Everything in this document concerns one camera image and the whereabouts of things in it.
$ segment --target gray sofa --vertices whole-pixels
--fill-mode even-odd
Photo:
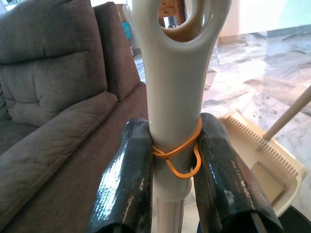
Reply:
[[[1,15],[0,231],[85,232],[121,130],[146,105],[113,3],[27,0]]]

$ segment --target wooden furniture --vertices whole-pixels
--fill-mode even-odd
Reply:
[[[177,24],[186,20],[184,0],[161,0],[158,12],[159,23],[164,27],[164,17],[176,16]]]

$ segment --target orange rubber band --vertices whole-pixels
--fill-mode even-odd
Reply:
[[[200,170],[200,167],[201,167],[201,163],[202,163],[197,142],[195,142],[194,147],[193,147],[193,152],[194,152],[195,157],[196,157],[196,166],[191,172],[189,172],[187,174],[183,174],[183,173],[178,172],[176,170],[176,168],[173,166],[172,162],[170,161],[170,158],[173,157],[174,155],[176,155],[177,153],[183,151],[191,143],[193,143],[197,139],[197,137],[200,135],[201,129],[202,129],[202,119],[199,118],[199,123],[198,123],[198,127],[197,127],[196,131],[184,144],[182,144],[181,146],[177,147],[176,149],[174,149],[168,153],[165,153],[165,152],[159,150],[155,146],[152,146],[154,156],[157,158],[160,158],[160,159],[165,159],[167,165],[169,166],[169,169],[171,170],[172,173],[174,173],[175,176],[177,176],[181,179],[191,178],[196,173],[198,173],[198,171]]]

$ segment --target dustpan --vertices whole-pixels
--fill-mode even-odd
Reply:
[[[220,117],[233,148],[257,177],[277,216],[299,193],[306,168],[272,137],[311,101],[311,86],[265,132],[239,111]]]

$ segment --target blue object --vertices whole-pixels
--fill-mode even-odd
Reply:
[[[131,27],[128,22],[122,22],[123,30],[126,36],[126,39],[131,40],[132,39],[132,32]]]

